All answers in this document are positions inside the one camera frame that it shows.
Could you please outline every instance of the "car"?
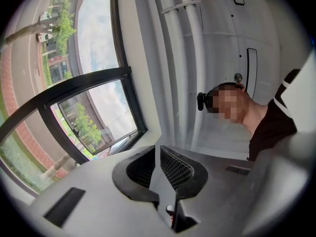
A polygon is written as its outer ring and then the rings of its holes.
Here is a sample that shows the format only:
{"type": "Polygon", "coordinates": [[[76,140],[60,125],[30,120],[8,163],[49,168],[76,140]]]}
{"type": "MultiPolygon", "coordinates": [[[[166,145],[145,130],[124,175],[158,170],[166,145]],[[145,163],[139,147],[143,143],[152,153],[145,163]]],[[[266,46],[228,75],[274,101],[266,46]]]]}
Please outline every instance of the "car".
{"type": "MultiPolygon", "coordinates": [[[[45,19],[48,19],[48,18],[51,18],[51,15],[49,15],[49,13],[47,11],[44,11],[44,12],[42,12],[40,14],[39,21],[42,21],[42,20],[45,20],[45,19]]],[[[42,34],[42,33],[38,34],[37,36],[38,36],[38,40],[40,42],[47,41],[47,40],[49,40],[50,38],[53,37],[52,34],[42,34]]]]}

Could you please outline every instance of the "black shirt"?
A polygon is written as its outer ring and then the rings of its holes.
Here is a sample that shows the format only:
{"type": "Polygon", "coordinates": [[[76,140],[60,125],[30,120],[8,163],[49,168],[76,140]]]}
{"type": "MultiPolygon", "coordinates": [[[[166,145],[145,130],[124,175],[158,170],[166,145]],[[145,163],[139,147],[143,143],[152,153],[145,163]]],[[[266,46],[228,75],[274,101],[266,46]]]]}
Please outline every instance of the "black shirt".
{"type": "Polygon", "coordinates": [[[281,94],[294,80],[299,71],[292,70],[286,76],[274,99],[269,102],[267,113],[250,140],[247,160],[256,160],[260,151],[272,148],[278,141],[297,131],[294,121],[281,99],[281,94]]]}

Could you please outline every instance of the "sky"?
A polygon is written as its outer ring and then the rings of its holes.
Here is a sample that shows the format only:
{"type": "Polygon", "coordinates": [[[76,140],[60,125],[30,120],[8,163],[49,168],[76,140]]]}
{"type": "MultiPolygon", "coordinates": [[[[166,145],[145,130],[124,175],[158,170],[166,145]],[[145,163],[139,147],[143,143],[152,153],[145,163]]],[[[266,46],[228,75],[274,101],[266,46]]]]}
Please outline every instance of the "sky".
{"type": "MultiPolygon", "coordinates": [[[[78,46],[84,73],[118,67],[110,0],[83,0],[78,14],[78,46]]],[[[136,129],[119,80],[90,89],[89,92],[115,139],[136,129]]]]}

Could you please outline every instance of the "man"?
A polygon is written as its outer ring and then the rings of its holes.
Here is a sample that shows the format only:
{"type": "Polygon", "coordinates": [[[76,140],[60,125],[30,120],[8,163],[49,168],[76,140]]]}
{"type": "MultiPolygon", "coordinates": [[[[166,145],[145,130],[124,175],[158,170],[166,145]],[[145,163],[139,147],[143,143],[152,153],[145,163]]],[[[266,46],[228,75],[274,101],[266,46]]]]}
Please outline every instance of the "man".
{"type": "Polygon", "coordinates": [[[267,105],[253,101],[241,83],[228,82],[207,94],[199,93],[198,109],[201,111],[204,103],[207,110],[218,113],[220,119],[242,124],[252,135],[247,160],[256,160],[260,151],[272,148],[279,140],[297,131],[281,94],[299,71],[293,70],[286,76],[274,99],[267,105]]]}

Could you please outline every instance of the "neck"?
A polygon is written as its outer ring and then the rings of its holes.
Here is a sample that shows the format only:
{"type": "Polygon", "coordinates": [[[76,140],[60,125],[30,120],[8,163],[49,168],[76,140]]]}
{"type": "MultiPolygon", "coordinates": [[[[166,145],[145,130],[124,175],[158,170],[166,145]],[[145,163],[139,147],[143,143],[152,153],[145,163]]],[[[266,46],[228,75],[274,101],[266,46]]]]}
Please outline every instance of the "neck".
{"type": "Polygon", "coordinates": [[[259,123],[264,118],[268,110],[268,105],[259,105],[250,101],[247,113],[242,121],[242,125],[253,135],[259,123]]]}

